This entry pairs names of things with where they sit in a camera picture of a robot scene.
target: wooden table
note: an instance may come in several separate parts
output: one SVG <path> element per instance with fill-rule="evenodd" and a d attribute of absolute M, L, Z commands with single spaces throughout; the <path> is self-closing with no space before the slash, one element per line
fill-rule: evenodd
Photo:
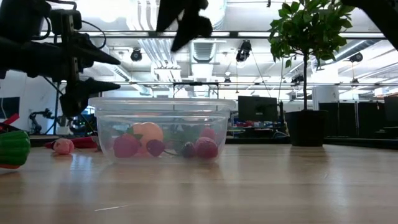
<path fill-rule="evenodd" d="M 218 165 L 108 165 L 32 149 L 0 170 L 0 223 L 398 223 L 398 152 L 229 145 Z"/>

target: robot arm in background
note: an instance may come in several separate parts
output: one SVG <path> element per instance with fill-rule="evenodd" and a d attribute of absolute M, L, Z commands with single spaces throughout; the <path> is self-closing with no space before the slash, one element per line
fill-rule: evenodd
<path fill-rule="evenodd" d="M 48 2 L 74 5 L 71 10 L 52 10 Z M 25 72 L 28 77 L 49 77 L 53 82 L 67 81 L 66 92 L 60 97 L 65 116 L 77 116 L 88 106 L 91 94 L 120 88 L 114 83 L 92 78 L 80 81 L 79 73 L 94 62 L 118 65 L 120 61 L 95 47 L 88 34 L 81 34 L 82 19 L 75 2 L 59 0 L 2 0 L 0 6 L 0 78 L 8 70 Z M 50 29 L 40 37 L 42 23 Z M 61 43 L 38 43 L 50 32 L 60 36 Z"/>
<path fill-rule="evenodd" d="M 398 3 L 395 0 L 341 0 L 347 6 L 362 9 L 390 43 L 398 49 Z"/>

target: clear plastic container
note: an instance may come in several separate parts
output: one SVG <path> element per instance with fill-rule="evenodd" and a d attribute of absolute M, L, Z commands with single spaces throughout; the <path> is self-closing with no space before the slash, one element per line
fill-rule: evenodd
<path fill-rule="evenodd" d="M 91 98 L 98 136 L 112 162 L 215 161 L 224 149 L 232 100 Z"/>

